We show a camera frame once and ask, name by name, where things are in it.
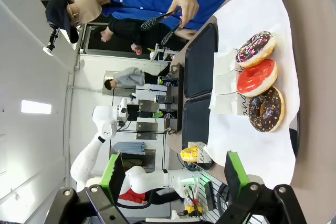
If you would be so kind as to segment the person's right hand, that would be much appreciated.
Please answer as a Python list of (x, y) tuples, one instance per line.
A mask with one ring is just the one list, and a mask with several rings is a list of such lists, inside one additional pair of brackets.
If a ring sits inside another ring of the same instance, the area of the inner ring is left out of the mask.
[(174, 34), (182, 39), (191, 40), (192, 37), (197, 33), (197, 30), (187, 29), (187, 28), (178, 28)]

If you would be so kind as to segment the person's left hand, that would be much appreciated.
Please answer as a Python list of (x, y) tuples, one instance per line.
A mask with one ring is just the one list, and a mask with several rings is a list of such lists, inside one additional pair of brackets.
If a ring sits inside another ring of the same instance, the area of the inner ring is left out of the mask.
[(176, 10), (178, 6), (182, 10), (182, 21), (180, 28), (184, 28), (184, 26), (196, 16), (199, 9), (199, 4), (197, 0), (173, 0), (167, 12), (170, 13)]

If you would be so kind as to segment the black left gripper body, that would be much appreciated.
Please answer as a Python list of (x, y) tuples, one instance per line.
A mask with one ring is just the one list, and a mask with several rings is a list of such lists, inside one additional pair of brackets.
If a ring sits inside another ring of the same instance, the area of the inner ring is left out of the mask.
[(127, 114), (128, 114), (128, 121), (137, 121), (139, 117), (139, 105), (137, 104), (128, 104), (127, 105)]

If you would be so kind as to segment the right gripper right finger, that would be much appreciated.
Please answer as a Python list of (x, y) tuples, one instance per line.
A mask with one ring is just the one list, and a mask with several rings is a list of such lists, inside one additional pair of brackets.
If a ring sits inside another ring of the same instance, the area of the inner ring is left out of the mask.
[(293, 188), (280, 184), (269, 189), (251, 182), (238, 153), (227, 152), (224, 174), (232, 202), (218, 223), (248, 223), (253, 215), (265, 217), (267, 223), (306, 223)]

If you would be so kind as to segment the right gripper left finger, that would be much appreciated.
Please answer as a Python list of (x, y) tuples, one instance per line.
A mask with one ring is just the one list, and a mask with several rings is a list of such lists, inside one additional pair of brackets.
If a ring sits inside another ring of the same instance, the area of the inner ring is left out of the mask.
[(107, 185), (93, 184), (76, 192), (71, 187), (58, 190), (52, 202), (52, 223), (84, 223), (98, 217), (101, 223), (128, 223), (116, 206), (125, 178), (121, 155), (111, 156)]

